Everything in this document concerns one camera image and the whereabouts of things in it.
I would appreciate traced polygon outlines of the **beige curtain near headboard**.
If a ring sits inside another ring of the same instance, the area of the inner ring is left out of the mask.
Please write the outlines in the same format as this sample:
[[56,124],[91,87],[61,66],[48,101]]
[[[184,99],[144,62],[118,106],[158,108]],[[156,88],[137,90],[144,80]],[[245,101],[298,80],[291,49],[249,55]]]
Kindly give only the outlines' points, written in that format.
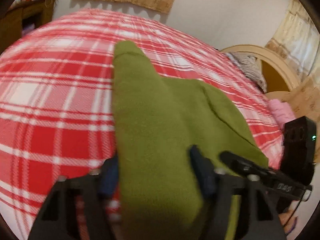
[[319,32],[299,0],[290,0],[285,16],[267,42],[304,81],[319,67]]

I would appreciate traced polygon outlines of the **brown wooden desk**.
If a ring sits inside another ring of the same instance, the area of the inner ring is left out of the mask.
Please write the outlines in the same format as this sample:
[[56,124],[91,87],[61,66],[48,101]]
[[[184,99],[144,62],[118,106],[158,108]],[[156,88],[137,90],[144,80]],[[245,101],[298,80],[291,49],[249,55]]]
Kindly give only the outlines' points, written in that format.
[[52,21],[56,0],[18,3],[1,16],[1,53],[22,37],[24,27],[35,29]]

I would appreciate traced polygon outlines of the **red white plaid bedspread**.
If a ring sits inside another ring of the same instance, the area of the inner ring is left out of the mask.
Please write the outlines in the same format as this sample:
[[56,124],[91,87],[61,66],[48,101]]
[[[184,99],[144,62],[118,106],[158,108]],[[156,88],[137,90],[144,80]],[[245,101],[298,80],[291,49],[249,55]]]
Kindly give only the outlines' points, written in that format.
[[[1,215],[27,239],[59,176],[75,178],[117,153],[112,111],[117,43],[133,42],[162,77],[221,90],[278,168],[282,133],[267,97],[222,52],[156,21],[84,9],[48,23],[1,55]],[[120,187],[108,206],[122,218]]]

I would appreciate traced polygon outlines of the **green striped knit sweater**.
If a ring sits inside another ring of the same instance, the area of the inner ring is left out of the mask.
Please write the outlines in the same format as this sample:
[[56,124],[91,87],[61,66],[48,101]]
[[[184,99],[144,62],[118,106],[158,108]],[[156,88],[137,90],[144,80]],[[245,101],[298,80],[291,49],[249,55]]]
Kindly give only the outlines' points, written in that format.
[[160,76],[131,41],[116,44],[112,111],[125,239],[197,239],[206,221],[189,148],[222,167],[231,151],[259,166],[268,159],[223,91],[200,80]]

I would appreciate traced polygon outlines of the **cream arched bed headboard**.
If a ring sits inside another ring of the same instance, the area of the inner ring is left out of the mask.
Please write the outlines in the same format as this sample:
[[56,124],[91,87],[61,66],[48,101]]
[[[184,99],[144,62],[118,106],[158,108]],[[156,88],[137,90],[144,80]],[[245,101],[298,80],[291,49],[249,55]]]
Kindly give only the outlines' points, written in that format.
[[297,74],[284,59],[267,48],[250,44],[240,44],[222,49],[221,52],[239,52],[255,57],[266,80],[268,92],[290,92],[301,84]]

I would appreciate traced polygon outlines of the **tan fuzzy blanket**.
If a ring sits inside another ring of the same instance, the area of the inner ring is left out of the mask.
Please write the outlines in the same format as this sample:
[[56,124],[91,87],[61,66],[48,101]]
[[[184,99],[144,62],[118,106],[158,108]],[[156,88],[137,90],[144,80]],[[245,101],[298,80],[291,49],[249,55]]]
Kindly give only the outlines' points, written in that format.
[[319,77],[308,77],[294,90],[276,91],[265,94],[268,99],[279,99],[287,102],[295,116],[306,116],[317,125],[317,139],[314,162],[319,163],[319,121],[320,121],[320,99],[319,99]]

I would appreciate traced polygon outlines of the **pink fluffy blanket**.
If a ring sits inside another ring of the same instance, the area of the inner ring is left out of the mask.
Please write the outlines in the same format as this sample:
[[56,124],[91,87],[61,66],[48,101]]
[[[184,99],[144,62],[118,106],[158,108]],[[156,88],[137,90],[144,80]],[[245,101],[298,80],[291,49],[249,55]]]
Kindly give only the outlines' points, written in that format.
[[282,102],[279,99],[272,99],[268,102],[268,108],[281,130],[284,129],[287,122],[296,119],[291,106],[287,102]]

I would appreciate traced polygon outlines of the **grey patterned pillow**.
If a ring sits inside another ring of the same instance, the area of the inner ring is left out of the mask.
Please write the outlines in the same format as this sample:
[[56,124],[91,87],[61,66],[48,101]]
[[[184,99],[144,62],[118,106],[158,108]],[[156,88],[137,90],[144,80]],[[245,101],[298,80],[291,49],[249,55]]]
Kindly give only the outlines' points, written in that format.
[[263,76],[261,67],[258,66],[257,58],[243,53],[231,52],[225,55],[250,79],[263,93],[267,92],[267,83]]

